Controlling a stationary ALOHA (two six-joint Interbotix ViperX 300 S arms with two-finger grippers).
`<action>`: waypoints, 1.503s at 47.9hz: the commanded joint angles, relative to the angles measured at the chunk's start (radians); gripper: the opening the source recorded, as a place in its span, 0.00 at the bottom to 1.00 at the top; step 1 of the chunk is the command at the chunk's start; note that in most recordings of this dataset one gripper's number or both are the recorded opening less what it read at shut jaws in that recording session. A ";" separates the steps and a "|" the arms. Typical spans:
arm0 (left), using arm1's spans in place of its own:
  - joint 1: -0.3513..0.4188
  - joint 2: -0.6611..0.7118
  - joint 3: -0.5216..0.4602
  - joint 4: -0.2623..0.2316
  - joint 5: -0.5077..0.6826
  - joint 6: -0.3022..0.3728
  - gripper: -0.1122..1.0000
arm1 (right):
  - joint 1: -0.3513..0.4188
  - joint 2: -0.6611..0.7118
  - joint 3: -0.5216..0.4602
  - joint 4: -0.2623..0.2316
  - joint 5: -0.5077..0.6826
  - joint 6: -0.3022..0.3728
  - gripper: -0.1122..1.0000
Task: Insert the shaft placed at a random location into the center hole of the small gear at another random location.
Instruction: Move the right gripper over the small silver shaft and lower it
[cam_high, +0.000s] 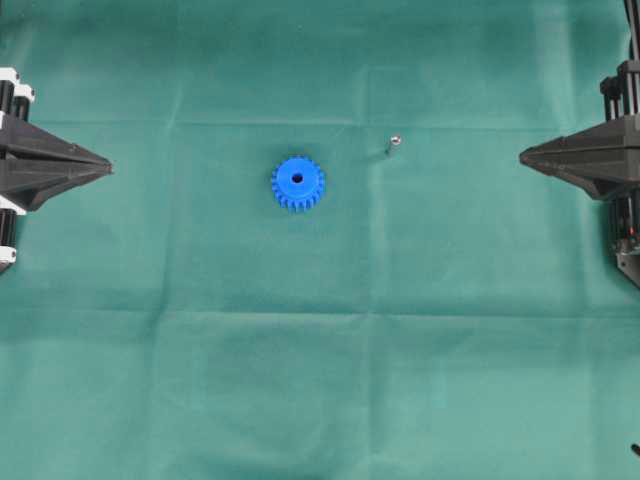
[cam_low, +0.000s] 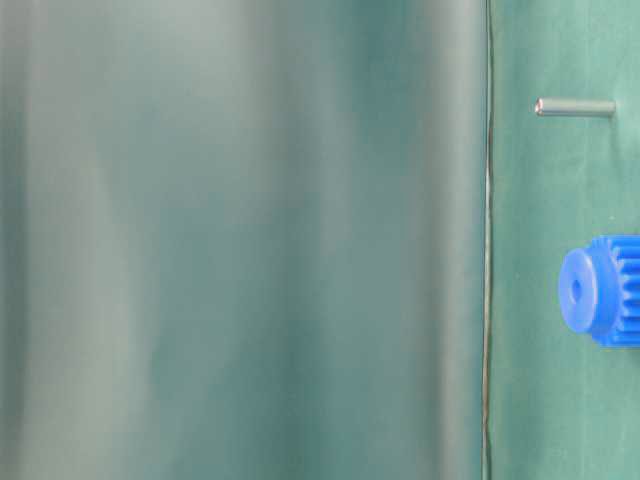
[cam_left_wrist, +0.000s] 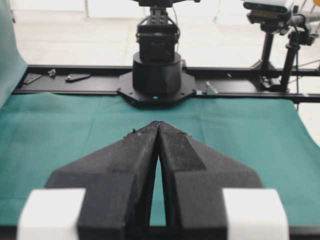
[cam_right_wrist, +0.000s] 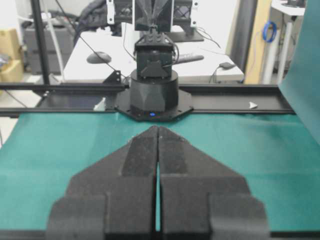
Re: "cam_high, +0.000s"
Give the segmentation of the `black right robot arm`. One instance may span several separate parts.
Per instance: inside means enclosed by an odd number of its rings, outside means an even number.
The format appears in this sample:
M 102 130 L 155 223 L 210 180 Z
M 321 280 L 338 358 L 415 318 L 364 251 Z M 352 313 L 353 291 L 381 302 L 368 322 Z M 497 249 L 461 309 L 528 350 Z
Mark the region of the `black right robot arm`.
M 604 78 L 605 121 L 524 150 L 520 163 L 607 205 L 609 248 L 618 270 L 639 284 L 639 3 L 624 3 L 629 57 Z

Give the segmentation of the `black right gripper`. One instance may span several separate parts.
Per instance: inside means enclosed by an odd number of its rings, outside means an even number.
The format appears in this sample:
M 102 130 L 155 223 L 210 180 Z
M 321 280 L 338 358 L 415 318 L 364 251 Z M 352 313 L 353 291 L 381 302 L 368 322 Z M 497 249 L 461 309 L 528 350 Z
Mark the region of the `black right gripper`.
M 591 199 L 609 202 L 611 247 L 619 271 L 639 286 L 639 182 L 591 178 L 555 165 L 623 161 L 639 155 L 639 61 L 621 63 L 615 77 L 600 84 L 608 122 L 525 149 L 519 160 L 544 175 L 583 190 Z

